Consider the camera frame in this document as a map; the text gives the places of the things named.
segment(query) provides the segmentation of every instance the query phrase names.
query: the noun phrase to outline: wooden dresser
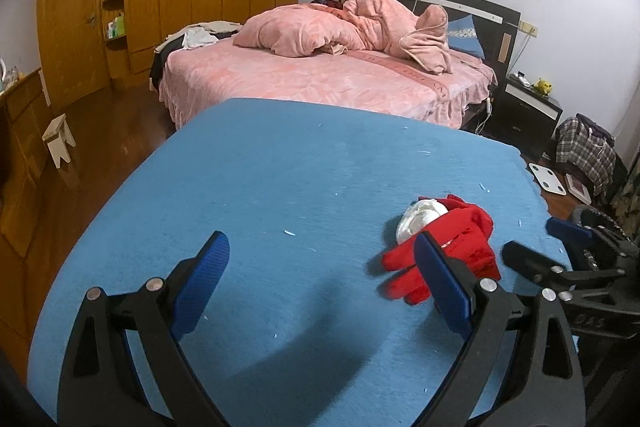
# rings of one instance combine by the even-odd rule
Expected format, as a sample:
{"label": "wooden dresser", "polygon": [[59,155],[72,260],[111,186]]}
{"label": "wooden dresser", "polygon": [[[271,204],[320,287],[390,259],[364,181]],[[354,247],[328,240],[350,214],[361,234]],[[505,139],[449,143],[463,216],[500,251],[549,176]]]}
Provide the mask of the wooden dresser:
{"label": "wooden dresser", "polygon": [[0,346],[26,378],[26,258],[40,215],[39,181],[49,152],[42,133],[53,118],[38,71],[0,94]]}

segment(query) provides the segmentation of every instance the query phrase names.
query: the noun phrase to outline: blue gripper pad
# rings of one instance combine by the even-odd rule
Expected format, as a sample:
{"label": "blue gripper pad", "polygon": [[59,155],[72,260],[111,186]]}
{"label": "blue gripper pad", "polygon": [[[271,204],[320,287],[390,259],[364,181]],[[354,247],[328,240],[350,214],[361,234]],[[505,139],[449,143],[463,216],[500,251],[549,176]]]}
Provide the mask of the blue gripper pad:
{"label": "blue gripper pad", "polygon": [[583,250],[593,247],[596,243],[591,230],[557,217],[551,217],[547,220],[546,233],[558,238],[563,243]]}
{"label": "blue gripper pad", "polygon": [[415,264],[431,290],[449,329],[466,341],[471,336],[471,299],[444,262],[444,252],[433,237],[418,234],[414,244]]}
{"label": "blue gripper pad", "polygon": [[195,329],[228,261],[228,238],[222,232],[215,232],[200,250],[197,266],[174,300],[171,332],[176,341]]}

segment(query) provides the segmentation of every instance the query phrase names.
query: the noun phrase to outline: black headboard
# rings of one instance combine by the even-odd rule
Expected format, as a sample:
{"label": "black headboard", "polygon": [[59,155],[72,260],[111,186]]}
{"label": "black headboard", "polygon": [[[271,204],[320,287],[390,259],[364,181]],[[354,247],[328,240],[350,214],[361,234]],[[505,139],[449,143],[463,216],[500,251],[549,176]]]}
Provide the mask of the black headboard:
{"label": "black headboard", "polygon": [[471,14],[478,40],[486,57],[484,63],[491,67],[498,82],[502,82],[509,68],[511,52],[515,44],[520,13],[485,0],[398,0],[416,15],[422,15],[429,4],[441,4],[455,21]]}

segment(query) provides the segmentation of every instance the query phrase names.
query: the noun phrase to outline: black nightstand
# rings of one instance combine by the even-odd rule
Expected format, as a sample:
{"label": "black nightstand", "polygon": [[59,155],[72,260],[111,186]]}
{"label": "black nightstand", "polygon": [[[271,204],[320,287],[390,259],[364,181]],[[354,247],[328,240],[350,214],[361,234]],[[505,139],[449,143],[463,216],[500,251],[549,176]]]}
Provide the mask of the black nightstand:
{"label": "black nightstand", "polygon": [[558,100],[542,96],[507,78],[494,95],[494,109],[484,133],[517,147],[537,161],[551,140],[562,115]]}

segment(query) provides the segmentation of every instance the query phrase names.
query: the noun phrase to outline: curtain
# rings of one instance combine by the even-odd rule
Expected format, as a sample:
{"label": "curtain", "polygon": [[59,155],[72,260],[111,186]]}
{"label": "curtain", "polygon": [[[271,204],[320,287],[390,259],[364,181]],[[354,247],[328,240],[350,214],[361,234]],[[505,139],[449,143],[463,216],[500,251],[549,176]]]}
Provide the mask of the curtain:
{"label": "curtain", "polygon": [[640,236],[640,158],[631,169],[625,185],[611,201],[616,220],[632,240]]}

